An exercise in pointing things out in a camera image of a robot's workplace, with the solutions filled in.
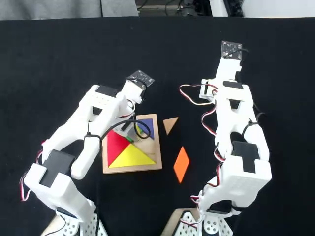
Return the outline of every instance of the red white black wire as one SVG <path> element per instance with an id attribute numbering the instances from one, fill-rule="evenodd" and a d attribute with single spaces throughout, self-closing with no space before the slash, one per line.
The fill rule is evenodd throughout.
<path id="1" fill-rule="evenodd" d="M 210 86 L 210 87 L 213 87 L 215 89 L 218 89 L 216 86 L 214 85 L 211 85 L 211 84 L 199 84 L 199 85 L 188 85 L 188 84 L 185 84 L 185 85 L 180 85 L 179 86 L 179 92 L 181 93 L 182 96 L 184 96 L 188 101 L 190 101 L 192 104 L 196 105 L 196 106 L 206 106 L 206 105 L 210 105 L 210 104 L 213 104 L 213 102 L 206 102 L 206 103 L 197 103 L 195 101 L 192 100 L 191 97 L 189 97 L 186 93 L 184 93 L 182 91 L 182 87 L 199 87 L 199 86 L 202 86 L 202 85 L 205 85 L 205 86 Z"/>
<path id="2" fill-rule="evenodd" d="M 202 215 L 202 216 L 199 218 L 199 220 L 196 221 L 196 222 L 187 222 L 187 221 L 185 221 L 185 220 L 183 220 L 183 219 L 180 219 L 180 222 L 182 222 L 183 224 L 189 225 L 189 226 L 191 226 L 191 227 L 197 229 L 196 225 L 197 225 L 197 224 L 200 224 L 200 223 L 203 221 L 203 219 L 204 219 L 204 215 Z"/>
<path id="3" fill-rule="evenodd" d="M 41 155 L 43 154 L 43 150 L 40 150 L 38 153 L 37 153 L 37 156 L 36 156 L 36 164 L 39 164 L 39 158 L 41 157 Z M 30 193 L 31 193 L 31 190 L 29 189 L 26 193 L 26 196 L 25 196 L 25 191 L 24 191 L 24 178 L 26 176 L 28 172 L 26 171 L 22 177 L 20 178 L 20 182 L 19 182 L 19 185 L 20 185 L 20 198 L 21 198 L 21 201 L 22 202 L 25 202 L 27 201 L 27 199 L 29 198 L 30 196 Z"/>
<path id="4" fill-rule="evenodd" d="M 28 173 L 28 172 L 25 172 L 25 173 L 22 175 L 22 177 L 20 178 L 20 197 L 21 197 L 21 201 L 22 201 L 22 202 L 27 201 L 27 199 L 29 198 L 30 193 L 31 193 L 31 190 L 29 189 L 28 192 L 27 192 L 27 194 L 26 194 L 26 196 L 25 196 L 25 194 L 24 194 L 24 178 L 25 178 L 25 176 L 26 176 L 27 173 Z"/>

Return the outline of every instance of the black cloth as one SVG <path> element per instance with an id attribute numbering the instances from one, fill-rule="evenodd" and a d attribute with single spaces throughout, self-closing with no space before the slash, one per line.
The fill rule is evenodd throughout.
<path id="1" fill-rule="evenodd" d="M 193 207 L 214 176 L 214 138 L 201 126 L 207 107 L 178 92 L 213 78 L 221 41 L 250 50 L 242 69 L 270 149 L 272 180 L 240 218 L 236 235 L 313 235 L 315 19 L 115 18 L 0 22 L 1 235 L 39 235 L 54 212 L 31 193 L 19 199 L 20 176 L 43 140 L 71 116 L 93 84 L 120 88 L 141 69 L 156 82 L 138 114 L 156 113 L 163 169 L 103 175 L 101 219 L 110 236 L 159 235 L 173 210 Z M 188 88 L 195 98 L 198 88 Z M 179 117 L 167 136 L 162 120 Z M 216 116 L 206 119 L 216 127 Z M 182 184 L 173 165 L 184 146 Z M 99 165 L 75 181 L 96 200 Z"/>

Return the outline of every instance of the white robotic arm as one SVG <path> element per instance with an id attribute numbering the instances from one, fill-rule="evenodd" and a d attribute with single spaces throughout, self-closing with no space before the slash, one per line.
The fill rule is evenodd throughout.
<path id="1" fill-rule="evenodd" d="M 90 221 L 95 205 L 77 190 L 71 178 L 84 178 L 99 153 L 100 137 L 112 125 L 132 118 L 135 104 L 142 102 L 142 93 L 153 81 L 137 71 L 127 78 L 120 92 L 93 85 L 69 120 L 42 144 L 43 165 L 31 166 L 24 178 L 25 185 L 49 208 L 65 212 L 79 222 Z M 135 138 L 132 123 L 118 125 L 114 131 Z M 76 140 L 84 140 L 77 158 L 61 151 Z"/>
<path id="2" fill-rule="evenodd" d="M 217 232 L 222 235 L 216 226 L 218 219 L 222 222 L 223 218 L 240 214 L 271 179 L 269 149 L 253 111 L 251 92 L 247 85 L 235 80 L 242 68 L 243 51 L 248 52 L 241 44 L 223 41 L 216 77 L 201 82 L 199 97 L 212 102 L 217 113 L 218 127 L 210 133 L 215 135 L 214 154 L 222 163 L 217 166 L 217 175 L 198 196 L 192 196 L 198 205 L 198 223 L 202 223 L 198 224 L 199 236 L 217 235 Z M 239 133 L 242 139 L 232 140 L 233 132 Z"/>

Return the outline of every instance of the black cable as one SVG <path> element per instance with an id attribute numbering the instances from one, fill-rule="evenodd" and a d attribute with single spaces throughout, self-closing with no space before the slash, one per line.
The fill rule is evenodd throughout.
<path id="1" fill-rule="evenodd" d="M 175 1 L 175 0 L 170 0 L 170 1 L 168 1 L 166 4 L 165 4 L 165 15 L 166 16 L 168 16 L 168 14 L 167 14 L 167 5 L 169 5 L 169 4 L 171 4 L 173 1 Z"/>
<path id="2" fill-rule="evenodd" d="M 52 235 L 52 234 L 54 234 L 54 233 L 57 233 L 57 232 L 59 232 L 60 230 L 62 230 L 64 227 L 65 227 L 65 224 L 66 224 L 66 221 L 65 221 L 65 219 L 62 217 L 62 216 L 60 216 L 62 219 L 63 219 L 63 221 L 64 221 L 64 225 L 63 225 L 63 227 L 62 228 L 60 228 L 59 230 L 56 230 L 56 231 L 53 231 L 53 232 L 50 232 L 50 233 L 48 233 L 48 234 L 46 234 L 46 235 L 44 235 L 44 236 L 48 236 L 48 235 Z"/>
<path id="3" fill-rule="evenodd" d="M 250 121 L 248 121 L 248 124 L 245 126 L 245 128 L 244 128 L 244 130 L 243 130 L 243 132 L 242 132 L 242 136 L 244 137 L 245 132 L 246 132 L 246 130 L 247 130 L 248 127 L 250 127 L 250 126 L 252 126 L 252 125 L 256 125 L 256 124 L 258 124 L 258 122 L 252 122 L 252 120 L 250 119 Z"/>
<path id="4" fill-rule="evenodd" d="M 142 7 L 144 7 L 148 3 L 148 1 L 149 0 L 145 0 L 144 3 L 140 7 L 137 8 L 137 10 L 140 10 Z"/>
<path id="5" fill-rule="evenodd" d="M 102 4 L 102 0 L 99 0 L 99 3 L 100 3 L 100 16 L 101 16 L 101 17 L 104 17 L 104 16 L 103 16 L 103 4 Z"/>
<path id="6" fill-rule="evenodd" d="M 103 134 L 102 137 L 100 137 L 99 135 L 96 134 L 91 134 L 89 131 L 87 132 L 87 134 L 84 136 L 85 137 L 97 137 L 99 138 L 99 158 L 100 160 L 102 160 L 103 158 L 103 144 L 102 144 L 102 140 L 108 135 L 108 133 L 113 130 L 114 128 L 116 128 L 117 126 L 121 125 L 121 124 L 125 124 L 125 123 L 139 123 L 142 124 L 147 130 L 148 130 L 148 137 L 151 135 L 151 130 L 148 127 L 148 125 L 140 120 L 137 119 L 126 119 L 126 120 L 122 120 L 120 122 L 117 122 L 116 124 L 110 126 L 105 133 Z M 99 213 L 99 183 L 100 183 L 100 175 L 102 175 L 102 171 L 100 171 L 100 174 L 97 178 L 97 183 L 96 183 L 96 212 L 97 212 L 97 221 L 96 221 L 96 231 L 95 231 L 95 236 L 98 236 L 98 228 L 99 228 L 99 221 L 100 221 L 100 213 Z"/>
<path id="7" fill-rule="evenodd" d="M 148 88 L 148 86 L 145 84 L 145 82 L 143 82 L 142 80 L 139 80 L 139 79 L 137 79 L 137 78 L 127 78 L 127 80 L 128 80 L 128 81 L 138 81 L 138 82 L 140 82 L 141 84 L 144 85 L 145 88 L 144 88 L 144 90 L 143 90 L 143 92 L 142 92 L 142 99 L 144 99 L 144 95 L 146 94 L 146 91 L 147 91 L 147 88 Z M 139 132 L 138 132 L 138 130 L 137 130 L 137 128 L 136 128 L 136 123 L 133 123 L 133 129 L 134 129 L 136 135 L 137 135 L 140 139 L 147 139 L 147 138 L 149 137 L 149 135 L 143 137 L 141 134 L 139 134 Z"/>
<path id="8" fill-rule="evenodd" d="M 228 54 L 226 54 L 225 56 L 223 56 L 223 58 L 229 58 L 230 55 L 236 53 L 236 52 L 246 52 L 246 53 L 249 53 L 249 51 L 245 48 L 239 48 L 239 49 L 236 49 L 234 50 L 233 52 L 230 52 Z"/>

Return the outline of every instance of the tan triangle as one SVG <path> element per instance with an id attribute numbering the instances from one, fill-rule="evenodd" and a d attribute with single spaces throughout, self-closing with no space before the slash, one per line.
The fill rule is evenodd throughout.
<path id="1" fill-rule="evenodd" d="M 163 120 L 167 135 L 169 134 L 169 132 L 171 132 L 171 129 L 174 127 L 177 120 L 178 120 L 178 117 Z"/>

